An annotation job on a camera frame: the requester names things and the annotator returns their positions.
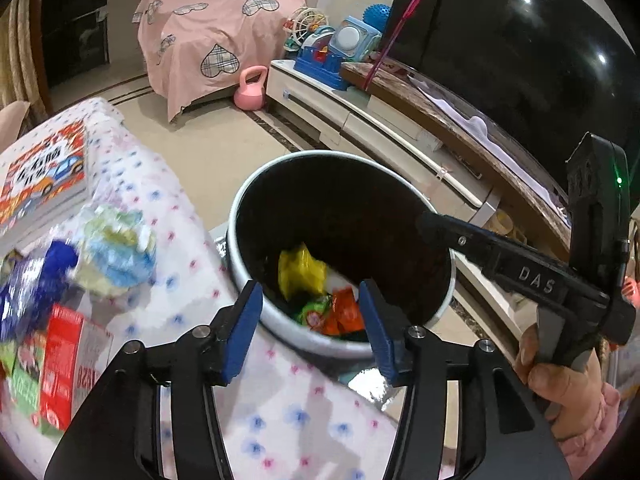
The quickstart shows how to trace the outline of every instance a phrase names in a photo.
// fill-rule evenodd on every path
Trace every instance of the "metal screw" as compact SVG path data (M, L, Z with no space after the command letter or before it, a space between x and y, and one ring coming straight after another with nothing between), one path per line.
M488 339L481 339L478 341L478 346L483 352L487 352L488 354L495 350L494 342L489 341Z
M209 328L209 325L198 325L196 328L191 330L191 333L194 337L201 339L208 336L211 333L211 329Z
M127 341L124 343L122 351L125 354L135 354L142 348L142 343L140 341Z
M414 339L422 339L427 335L427 329L419 325L410 326L406 331L409 336L413 337Z

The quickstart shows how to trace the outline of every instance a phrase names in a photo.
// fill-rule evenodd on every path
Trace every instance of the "pink sleeve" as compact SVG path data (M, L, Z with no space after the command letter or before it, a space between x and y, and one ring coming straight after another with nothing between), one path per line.
M608 383L602 385L600 411L593 424L582 435L574 436L560 443L560 449L569 464L571 475L580 478L600 453L616 431L620 393Z

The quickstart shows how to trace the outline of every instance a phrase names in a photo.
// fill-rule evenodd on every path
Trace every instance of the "plaid heart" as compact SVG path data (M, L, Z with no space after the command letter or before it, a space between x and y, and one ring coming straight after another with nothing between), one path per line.
M204 77L215 77L220 72L232 74L240 68L238 58L226 48L215 44L200 64L200 71Z
M162 0L154 0L146 8L146 22L151 25L156 20L156 10L162 5Z
M158 64L162 61L162 54L166 52L166 50L175 43L175 36L173 34L169 34L164 40L160 42L160 49L158 50Z
M242 13L247 16L253 16L260 9L273 12L280 7L277 0L246 0L242 6Z
M184 14L189 14L192 10L204 10L209 7L209 4L191 4L191 5L183 5L174 10L174 14L178 16L183 16Z

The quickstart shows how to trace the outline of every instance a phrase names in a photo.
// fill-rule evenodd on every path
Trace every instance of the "yellow plastic bag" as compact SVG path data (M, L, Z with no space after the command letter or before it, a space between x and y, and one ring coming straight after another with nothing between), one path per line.
M278 285L285 300L305 290L313 296L324 293L326 263L316 260L305 244L293 251L282 251L278 260Z

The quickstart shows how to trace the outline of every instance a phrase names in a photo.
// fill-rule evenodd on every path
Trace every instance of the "black tv screen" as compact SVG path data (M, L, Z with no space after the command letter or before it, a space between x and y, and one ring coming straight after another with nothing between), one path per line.
M390 37L410 0L394 0ZM625 149L640 200L640 62L584 0L422 0L390 56L462 97L566 191L585 132Z

